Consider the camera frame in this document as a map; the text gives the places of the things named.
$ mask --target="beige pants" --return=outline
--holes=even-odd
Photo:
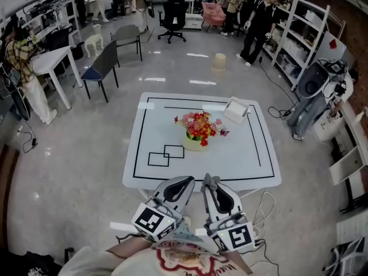
[[[142,33],[147,29],[147,9],[137,9],[135,12],[135,25],[139,28],[139,32]]]
[[[107,20],[105,17],[105,4],[103,1],[94,1],[94,11],[93,11],[93,18],[97,18],[98,14],[101,12],[101,16],[103,20]]]
[[[32,76],[28,83],[23,84],[27,100],[33,111],[40,117],[42,122],[51,122],[51,110],[47,104],[47,98],[36,76]]]

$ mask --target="pink armchair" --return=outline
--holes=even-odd
[[[223,12],[220,5],[215,3],[202,2],[203,5],[203,20],[210,26],[223,26],[226,14]]]

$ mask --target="plaid shirt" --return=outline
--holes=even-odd
[[[22,83],[28,83],[30,76],[34,75],[30,57],[35,48],[32,43],[22,46],[20,42],[11,40],[6,49],[6,60],[21,74]]]

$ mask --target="gray chair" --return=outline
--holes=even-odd
[[[87,81],[94,81],[98,82],[99,87],[101,87],[102,89],[103,96],[105,96],[106,102],[109,103],[102,80],[111,70],[113,70],[116,86],[119,88],[114,67],[117,62],[118,60],[116,40],[113,40],[109,45],[105,47],[105,49],[103,49],[101,54],[93,62],[92,66],[82,75],[82,80],[85,83],[88,98],[91,99],[90,93],[87,88]]]
[[[136,43],[137,45],[137,54],[138,54],[138,46],[139,46],[139,53],[140,53],[140,60],[142,59],[142,50],[140,49],[140,36],[139,36],[139,28],[135,25],[126,25],[119,28],[115,34],[110,33],[111,40],[117,41],[117,47],[126,46],[129,44]]]

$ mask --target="gray tile floor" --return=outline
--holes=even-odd
[[[111,21],[102,26],[105,44],[109,32],[132,22]],[[72,109],[66,110],[57,93],[50,93],[49,103],[58,108],[55,121],[46,126],[33,116],[30,124],[38,146],[21,154],[10,192],[8,231],[10,250],[23,254],[33,251],[51,254],[61,261],[63,250],[73,246],[106,249],[116,243],[121,232],[110,222],[130,223],[141,196],[122,185],[122,174],[129,138],[141,93],[167,92],[222,97],[236,96],[259,102],[269,126],[278,157],[282,184],[269,189],[276,199],[272,215],[266,221],[267,256],[280,265],[281,275],[320,275],[329,259],[329,249],[336,242],[338,209],[345,202],[344,186],[332,186],[328,175],[329,148],[311,134],[301,143],[292,139],[286,122],[272,118],[267,109],[292,106],[284,93],[272,84],[259,63],[247,68],[235,58],[243,38],[220,36],[220,30],[185,30],[187,42],[173,38],[171,44],[157,35],[165,30],[158,18],[149,19],[154,33],[142,44],[143,62],[135,46],[119,48],[121,68],[117,68],[120,88],[113,74],[104,80],[109,103],[97,84],[89,84],[91,100],[85,88],[73,88],[75,79],[63,81]],[[83,30],[83,37],[91,28]],[[227,56],[227,69],[216,75],[210,68],[215,53]],[[208,57],[187,56],[187,53]],[[77,61],[80,73],[91,59]],[[289,84],[264,55],[262,66],[269,77],[288,93]],[[165,78],[165,82],[144,81]],[[215,85],[198,85],[190,80],[211,81]],[[25,136],[14,137],[20,148]],[[261,192],[243,199],[243,207],[252,219]],[[272,200],[266,198],[267,213]],[[192,217],[192,229],[201,228],[205,219],[202,195],[193,194],[186,213]],[[248,254],[249,265],[264,260],[263,250]],[[265,272],[268,267],[258,266]],[[274,266],[269,275],[276,275]]]

